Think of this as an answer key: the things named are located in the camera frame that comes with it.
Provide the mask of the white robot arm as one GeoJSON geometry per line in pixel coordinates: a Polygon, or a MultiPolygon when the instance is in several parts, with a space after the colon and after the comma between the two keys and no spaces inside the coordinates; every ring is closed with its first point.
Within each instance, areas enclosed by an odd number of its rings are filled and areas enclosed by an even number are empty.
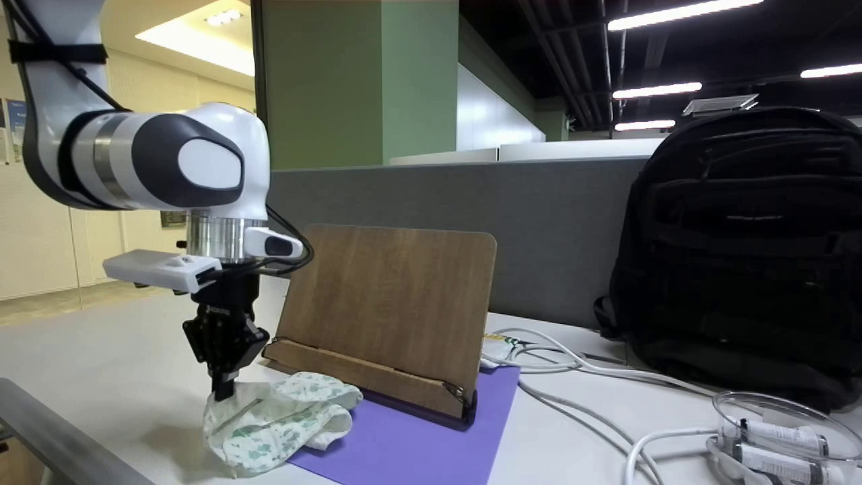
{"type": "Polygon", "coordinates": [[[309,259],[272,226],[264,121],[236,105],[135,114],[105,89],[101,0],[3,0],[7,54],[26,102],[23,170],[78,211],[165,211],[186,218],[186,248],[101,261],[113,282],[162,286],[197,303],[183,335],[217,403],[267,345],[252,325],[260,273],[309,259]]]}

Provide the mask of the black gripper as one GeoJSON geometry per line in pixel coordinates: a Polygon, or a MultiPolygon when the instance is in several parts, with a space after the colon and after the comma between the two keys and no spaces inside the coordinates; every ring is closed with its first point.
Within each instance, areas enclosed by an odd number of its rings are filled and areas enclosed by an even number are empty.
{"type": "Polygon", "coordinates": [[[259,275],[247,268],[217,273],[209,286],[194,294],[197,317],[183,325],[183,335],[197,362],[213,377],[213,399],[233,397],[233,381],[270,341],[255,325],[259,275]]]}

